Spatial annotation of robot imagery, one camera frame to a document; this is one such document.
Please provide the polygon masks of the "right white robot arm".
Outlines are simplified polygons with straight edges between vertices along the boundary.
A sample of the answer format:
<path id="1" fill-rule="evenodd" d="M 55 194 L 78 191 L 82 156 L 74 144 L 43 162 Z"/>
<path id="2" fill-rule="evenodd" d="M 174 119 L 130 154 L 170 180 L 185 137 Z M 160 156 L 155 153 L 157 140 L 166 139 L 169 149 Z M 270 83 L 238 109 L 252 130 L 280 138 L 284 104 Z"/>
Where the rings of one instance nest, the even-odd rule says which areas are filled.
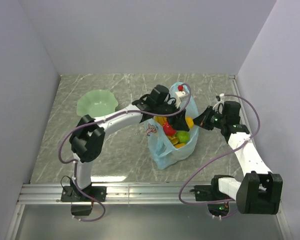
<path id="1" fill-rule="evenodd" d="M 275 215 L 279 211 L 283 179 L 272 173 L 261 159 L 246 125 L 240 123 L 241 105 L 224 101 L 222 111 L 208 106 L 193 122 L 205 130 L 217 128 L 234 151 L 243 172 L 243 180 L 228 175 L 215 175 L 210 194 L 216 200 L 228 196 L 236 201 L 242 214 Z"/>

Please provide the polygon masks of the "red fake apple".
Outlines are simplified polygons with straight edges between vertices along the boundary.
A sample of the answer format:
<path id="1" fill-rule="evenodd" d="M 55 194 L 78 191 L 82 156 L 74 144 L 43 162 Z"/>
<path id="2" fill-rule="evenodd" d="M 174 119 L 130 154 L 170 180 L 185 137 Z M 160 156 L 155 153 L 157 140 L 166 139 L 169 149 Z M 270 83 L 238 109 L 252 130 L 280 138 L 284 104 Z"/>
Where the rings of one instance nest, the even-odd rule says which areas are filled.
<path id="1" fill-rule="evenodd" d="M 162 125 L 162 129 L 166 136 L 173 136 L 177 132 L 167 121 Z"/>

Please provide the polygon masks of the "yellow fake banana bunch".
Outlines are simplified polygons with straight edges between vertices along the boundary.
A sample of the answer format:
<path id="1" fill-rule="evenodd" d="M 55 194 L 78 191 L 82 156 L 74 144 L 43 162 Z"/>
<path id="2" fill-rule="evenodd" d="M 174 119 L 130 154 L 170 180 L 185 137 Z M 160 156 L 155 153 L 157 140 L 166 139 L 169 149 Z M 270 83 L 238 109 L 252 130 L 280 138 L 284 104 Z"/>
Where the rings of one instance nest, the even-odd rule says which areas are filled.
<path id="1" fill-rule="evenodd" d="M 166 117 L 161 117 L 161 116 L 155 116 L 154 120 L 159 123 L 162 127 L 162 125 L 167 121 Z M 176 133 L 173 136 L 167 136 L 167 138 L 170 140 L 171 144 L 175 147 L 175 148 L 181 148 L 185 145 L 185 143 L 179 143 L 178 139 L 176 138 Z"/>

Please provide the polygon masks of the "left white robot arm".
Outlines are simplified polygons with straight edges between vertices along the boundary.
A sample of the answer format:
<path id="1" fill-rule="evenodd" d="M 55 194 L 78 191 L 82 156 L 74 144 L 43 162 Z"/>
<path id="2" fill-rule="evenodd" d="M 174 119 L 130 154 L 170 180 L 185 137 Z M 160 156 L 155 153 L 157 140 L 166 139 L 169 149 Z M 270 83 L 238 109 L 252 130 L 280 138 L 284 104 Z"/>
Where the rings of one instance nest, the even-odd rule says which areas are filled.
<path id="1" fill-rule="evenodd" d="M 69 139 L 75 161 L 72 177 L 74 197 L 79 201 L 90 197 L 92 162 L 100 155 L 108 135 L 156 116 L 166 117 L 176 130 L 187 131 L 189 127 L 185 115 L 190 99 L 191 89 L 185 83 L 177 87 L 174 95 L 170 95 L 167 87 L 158 84 L 151 93 L 141 96 L 122 110 L 102 117 L 82 117 Z"/>

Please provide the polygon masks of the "light blue plastic bag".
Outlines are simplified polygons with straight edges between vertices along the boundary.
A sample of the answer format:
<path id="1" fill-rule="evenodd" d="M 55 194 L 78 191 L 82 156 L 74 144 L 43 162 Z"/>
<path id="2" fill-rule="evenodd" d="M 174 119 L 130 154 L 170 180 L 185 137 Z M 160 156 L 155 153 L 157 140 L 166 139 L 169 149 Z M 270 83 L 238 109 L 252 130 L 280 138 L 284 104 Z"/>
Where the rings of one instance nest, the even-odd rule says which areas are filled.
<path id="1" fill-rule="evenodd" d="M 199 137 L 199 128 L 194 126 L 189 130 L 190 140 L 187 144 L 175 148 L 154 118 L 146 120 L 144 128 L 150 155 L 160 170 L 188 158 L 194 152 Z"/>

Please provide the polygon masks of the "green fake lime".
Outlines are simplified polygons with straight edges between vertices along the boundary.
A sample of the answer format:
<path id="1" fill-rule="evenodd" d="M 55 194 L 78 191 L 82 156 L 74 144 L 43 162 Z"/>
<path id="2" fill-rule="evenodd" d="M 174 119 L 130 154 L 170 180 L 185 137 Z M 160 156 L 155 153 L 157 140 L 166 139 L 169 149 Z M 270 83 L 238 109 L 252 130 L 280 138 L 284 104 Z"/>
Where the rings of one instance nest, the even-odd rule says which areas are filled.
<path id="1" fill-rule="evenodd" d="M 177 131 L 175 134 L 176 138 L 178 139 L 178 142 L 180 144 L 187 144 L 190 140 L 190 133 L 188 131 Z"/>

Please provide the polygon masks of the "yellow fake lemon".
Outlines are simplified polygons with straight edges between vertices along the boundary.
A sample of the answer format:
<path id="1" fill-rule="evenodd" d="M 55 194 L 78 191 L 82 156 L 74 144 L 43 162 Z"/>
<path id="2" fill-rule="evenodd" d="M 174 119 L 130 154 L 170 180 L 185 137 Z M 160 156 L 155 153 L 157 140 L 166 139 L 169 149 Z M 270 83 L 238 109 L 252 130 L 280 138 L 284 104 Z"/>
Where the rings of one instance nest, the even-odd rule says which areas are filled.
<path id="1" fill-rule="evenodd" d="M 185 121 L 186 121 L 186 124 L 187 124 L 189 129 L 192 129 L 194 127 L 195 124 L 194 124 L 194 121 L 191 117 L 186 116 Z"/>

